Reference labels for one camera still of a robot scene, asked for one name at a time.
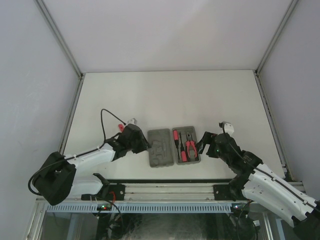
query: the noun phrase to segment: white backdrop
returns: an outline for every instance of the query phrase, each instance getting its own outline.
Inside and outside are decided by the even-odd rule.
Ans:
[[[136,118],[148,130],[194,126],[197,139],[205,131],[220,133],[219,122],[234,126],[234,139],[260,157],[275,173],[284,172],[253,71],[154,71],[87,73],[65,154],[77,154],[103,140],[100,110],[123,121]],[[119,121],[103,115],[106,136],[119,132]],[[201,156],[201,162],[151,168],[148,152],[129,152],[114,162],[88,169],[107,179],[229,179],[234,173],[220,159]]]
[[[261,72],[290,170],[320,199],[320,1],[300,1]]]
[[[79,81],[33,1],[1,1],[0,12],[0,239],[22,240],[28,180],[59,149]]]
[[[291,0],[44,0],[80,69],[256,69]]]

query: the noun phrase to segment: red pliers handle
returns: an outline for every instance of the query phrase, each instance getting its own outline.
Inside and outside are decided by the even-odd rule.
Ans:
[[[190,147],[191,148],[193,148],[193,150],[194,150],[194,158],[196,158],[197,156],[198,156],[198,153],[197,153],[197,148],[196,148],[196,142],[192,139],[192,136],[191,136],[191,134],[188,132],[187,134],[186,134],[186,143],[185,143],[185,145],[186,145],[186,151],[187,151],[187,153],[188,153],[188,156],[189,156],[189,158],[190,158]]]

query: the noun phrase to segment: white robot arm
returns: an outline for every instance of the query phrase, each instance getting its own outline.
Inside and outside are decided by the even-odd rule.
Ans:
[[[196,145],[202,154],[220,158],[237,176],[228,185],[234,199],[245,197],[277,214],[293,227],[302,240],[320,239],[320,205],[314,198],[298,191],[277,176],[263,161],[249,151],[241,150],[231,137],[234,127],[229,122],[219,124],[222,133],[205,132]]]
[[[129,121],[121,133],[105,139],[101,146],[90,151],[67,156],[59,152],[51,153],[40,170],[30,178],[29,190],[33,194],[43,196],[53,206],[68,196],[97,194],[106,180],[98,173],[81,176],[83,171],[115,161],[124,157],[128,151],[138,154],[150,148],[141,129],[135,123],[135,120]]]

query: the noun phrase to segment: black cable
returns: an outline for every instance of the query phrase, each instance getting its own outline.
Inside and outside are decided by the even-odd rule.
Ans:
[[[256,225],[255,225],[254,222],[252,222],[252,226],[253,226],[254,231],[255,231],[255,240],[259,240],[258,230],[257,230]]]
[[[56,225],[57,227],[59,227],[59,228],[64,227],[63,225],[58,224],[56,214],[55,214],[54,212],[53,212],[52,214],[53,214],[53,218],[54,218],[54,223],[55,223],[55,225]]]
[[[118,118],[116,115],[114,115],[112,112],[110,112],[109,110],[103,108],[101,109],[101,112],[100,112],[100,117],[101,117],[101,126],[102,126],[102,131],[103,131],[103,144],[99,147],[99,148],[95,148],[95,149],[92,149],[90,151],[86,151],[86,152],[83,152],[81,154],[78,154],[76,156],[71,156],[71,157],[68,157],[68,158],[60,158],[61,160],[58,160],[52,164],[49,164],[47,166],[44,166],[43,168],[39,169],[38,171],[36,171],[29,179],[28,181],[28,189],[31,193],[33,193],[34,195],[37,195],[37,196],[42,196],[39,192],[36,192],[32,189],[31,185],[32,185],[32,180],[35,178],[36,175],[38,175],[39,173],[41,173],[43,170],[47,169],[47,168],[50,168],[51,166],[53,165],[56,165],[56,164],[60,164],[62,162],[65,162],[65,161],[68,161],[68,160],[71,160],[71,159],[74,159],[75,157],[81,157],[83,155],[86,155],[86,154],[90,154],[90,153],[93,153],[95,151],[98,151],[100,148],[102,148],[104,145],[105,145],[105,141],[106,141],[106,132],[105,132],[105,126],[104,126],[104,122],[103,122],[103,114],[102,112],[103,111],[106,111],[108,113],[110,113],[112,116],[114,116],[116,119],[118,119],[120,122],[122,122],[124,125],[126,125],[126,123],[124,121],[122,121],[120,118]],[[118,136],[119,133],[117,133],[116,135],[112,136],[111,138],[115,138],[116,136]]]
[[[239,214],[239,217],[238,217],[237,220],[236,220],[236,235],[237,235],[237,237],[238,237],[238,240],[241,240],[240,237],[239,237],[239,219],[240,219],[242,213],[244,212],[245,208],[246,208],[247,206],[249,206],[250,203],[252,203],[252,202],[253,202],[253,201],[250,200],[250,201],[248,201],[248,202],[246,203],[246,205],[244,205],[244,207],[242,208],[242,210],[241,210],[241,212],[240,212],[240,214]]]
[[[111,219],[111,220],[108,222],[109,225],[108,225],[107,228],[109,228],[110,230],[113,230],[113,229],[111,228],[111,225],[116,223],[116,220],[117,220],[116,218],[117,218],[119,215],[120,215],[119,213],[117,213],[117,214],[114,215],[113,219]]]
[[[119,214],[119,213],[117,213],[117,214],[114,216],[114,218],[109,222],[110,225],[114,223],[115,218],[116,218],[116,216],[118,216],[118,214]],[[99,217],[99,219],[104,219],[104,218],[106,218],[106,217],[108,216],[108,214],[105,214],[105,215],[106,215],[106,216],[101,216],[101,217]]]
[[[92,194],[90,194],[90,195],[91,195],[92,197],[96,198],[96,199],[100,199],[100,200],[102,200],[102,201],[105,201],[105,202],[111,204],[112,206],[114,206],[114,207],[116,208],[116,210],[118,211],[118,213],[119,213],[119,215],[120,215],[120,218],[121,218],[122,234],[124,235],[124,234],[125,234],[125,225],[124,225],[123,215],[122,215],[120,209],[118,208],[118,206],[116,206],[112,201],[103,199],[103,198],[101,198],[101,197],[99,197],[99,196],[95,196],[95,195],[92,195]]]
[[[246,159],[244,159],[238,152],[237,150],[231,145],[229,139],[228,139],[228,136],[226,134],[226,131],[225,131],[225,124],[222,124],[222,131],[223,131],[223,134],[224,134],[224,137],[225,139],[227,140],[228,144],[230,145],[230,147],[234,150],[234,152],[246,163],[248,164],[249,166],[251,166],[252,168],[254,168],[255,170],[259,171],[260,173],[262,174],[265,174],[267,175],[270,179],[274,179],[274,177],[272,175],[270,175],[269,173],[257,168],[256,166],[253,166],[249,161],[247,161]],[[288,188],[286,185],[284,185],[282,182],[280,182],[279,180],[277,179],[274,179],[274,181],[278,184],[280,184],[282,187],[284,187],[286,190],[288,190],[292,195],[294,195],[297,199],[299,199],[301,202],[304,203],[304,199],[301,198],[299,195],[297,195],[294,191],[292,191],[290,188]],[[317,209],[316,207],[312,206],[310,203],[306,203],[306,205],[308,205],[310,208],[316,210],[318,213],[320,213],[320,210]]]
[[[106,132],[105,132],[105,126],[104,126],[104,121],[103,121],[103,115],[102,112],[106,111],[107,113],[111,114],[112,116],[114,116],[116,119],[118,119],[120,122],[123,123],[123,125],[126,125],[126,123],[124,121],[122,121],[119,117],[117,117],[116,115],[114,115],[112,112],[110,112],[109,110],[102,108],[101,112],[100,112],[100,118],[101,118],[101,126],[102,126],[102,131],[103,131],[103,140],[106,140]]]

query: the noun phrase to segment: tool case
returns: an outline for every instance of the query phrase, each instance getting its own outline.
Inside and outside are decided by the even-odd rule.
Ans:
[[[173,132],[177,130],[179,148],[177,150],[174,144]],[[192,146],[187,146],[187,136],[194,141],[194,145],[197,144],[196,131],[193,126],[176,127],[172,130],[156,129],[149,130],[147,132],[148,142],[151,144],[149,153],[149,165],[151,168],[168,167],[175,164],[187,165],[196,164],[201,161],[201,157],[192,149]],[[186,153],[186,161],[183,161],[181,156],[181,143],[183,144],[184,151]]]
[[[194,141],[194,145],[196,145],[198,143],[195,127],[193,127],[193,126],[183,126],[183,127],[173,128],[172,131],[171,131],[171,138],[174,137],[173,132],[175,130],[178,132],[178,139],[179,139],[179,151],[177,151],[177,148],[176,148],[175,145],[174,145],[174,151],[173,151],[173,155],[174,155],[174,159],[175,159],[176,163],[178,165],[187,165],[187,164],[200,163],[201,157],[198,154],[198,152],[197,151],[195,152],[193,150],[192,146],[190,145],[189,146],[189,150],[190,150],[189,153],[190,154],[188,154],[188,147],[187,147],[187,135],[188,134],[190,135],[189,137],[191,138],[191,140]],[[185,150],[185,153],[186,153],[187,161],[185,161],[185,162],[183,162],[183,160],[182,160],[181,149],[180,149],[181,142],[183,144],[183,147],[184,147],[184,150]]]
[[[169,128],[148,131],[147,138],[151,145],[148,150],[150,167],[168,167],[175,164],[171,135]]]

